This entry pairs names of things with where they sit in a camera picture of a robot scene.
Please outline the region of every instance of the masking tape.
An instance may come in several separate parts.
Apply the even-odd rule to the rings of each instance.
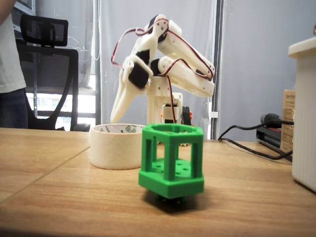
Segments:
[[[133,169],[141,166],[143,125],[103,124],[93,127],[90,161],[103,169]]]

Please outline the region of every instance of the black mesh chair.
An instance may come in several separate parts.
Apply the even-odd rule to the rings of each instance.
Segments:
[[[89,124],[77,123],[78,52],[75,49],[55,48],[55,46],[67,46],[68,22],[22,15],[21,33],[26,42],[41,45],[17,43],[21,68],[27,85],[25,98],[29,129],[64,130],[64,127],[55,128],[57,118],[71,117],[70,131],[89,131]],[[32,106],[26,93],[34,95]],[[59,95],[57,99],[51,100],[50,110],[38,110],[38,94],[40,93]],[[68,95],[72,95],[72,108],[64,105]]]

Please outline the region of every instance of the wooden table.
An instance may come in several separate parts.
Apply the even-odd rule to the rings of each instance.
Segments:
[[[92,166],[89,149],[60,164],[0,205],[0,236],[316,236],[316,195],[293,181],[290,163],[228,143],[204,143],[205,192],[184,204],[156,200],[139,169]]]
[[[89,134],[0,128],[0,203],[89,148]]]

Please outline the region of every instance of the person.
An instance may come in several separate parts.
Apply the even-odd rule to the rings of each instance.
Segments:
[[[16,0],[0,0],[0,127],[27,128],[26,87],[11,11]]]

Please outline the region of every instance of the green 3d printed part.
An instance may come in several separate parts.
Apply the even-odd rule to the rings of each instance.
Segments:
[[[157,143],[164,158],[157,159]],[[191,143],[191,161],[179,159],[179,144]],[[181,124],[150,124],[143,129],[139,185],[167,199],[202,193],[203,131]]]

